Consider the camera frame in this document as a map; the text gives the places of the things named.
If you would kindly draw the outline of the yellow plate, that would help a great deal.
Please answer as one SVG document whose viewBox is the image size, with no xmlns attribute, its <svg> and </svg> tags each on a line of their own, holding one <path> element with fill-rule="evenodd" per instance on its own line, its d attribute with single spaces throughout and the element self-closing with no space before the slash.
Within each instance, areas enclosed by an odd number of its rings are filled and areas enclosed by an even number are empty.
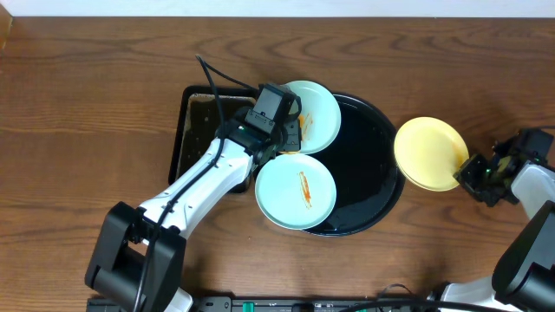
<svg viewBox="0 0 555 312">
<path fill-rule="evenodd" d="M 446 192 L 459 183 L 454 174 L 469 159 L 465 141 L 443 120 L 416 117 L 405 122 L 394 141 L 395 161 L 413 184 Z"/>
</svg>

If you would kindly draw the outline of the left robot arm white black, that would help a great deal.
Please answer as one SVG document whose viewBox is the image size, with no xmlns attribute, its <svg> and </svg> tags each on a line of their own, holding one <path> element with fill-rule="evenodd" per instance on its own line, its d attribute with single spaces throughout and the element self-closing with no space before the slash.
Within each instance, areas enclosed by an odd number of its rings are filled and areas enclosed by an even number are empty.
<svg viewBox="0 0 555 312">
<path fill-rule="evenodd" d="M 277 121 L 252 109 L 225 128 L 226 137 L 214 139 L 162 193 L 108 211 L 85 273 L 88 287 L 124 311 L 192 308 L 192 296 L 180 287 L 187 239 L 224 195 L 300 133 L 297 114 Z"/>
</svg>

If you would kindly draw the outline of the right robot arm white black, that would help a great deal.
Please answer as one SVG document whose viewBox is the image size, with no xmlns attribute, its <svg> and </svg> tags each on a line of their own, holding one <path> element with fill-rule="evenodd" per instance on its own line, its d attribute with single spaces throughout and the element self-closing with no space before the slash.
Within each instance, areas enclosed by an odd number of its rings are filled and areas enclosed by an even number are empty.
<svg viewBox="0 0 555 312">
<path fill-rule="evenodd" d="M 528 161 L 511 184 L 529 223 L 493 274 L 470 283 L 447 283 L 430 300 L 501 311 L 554 310 L 554 170 Z"/>
</svg>

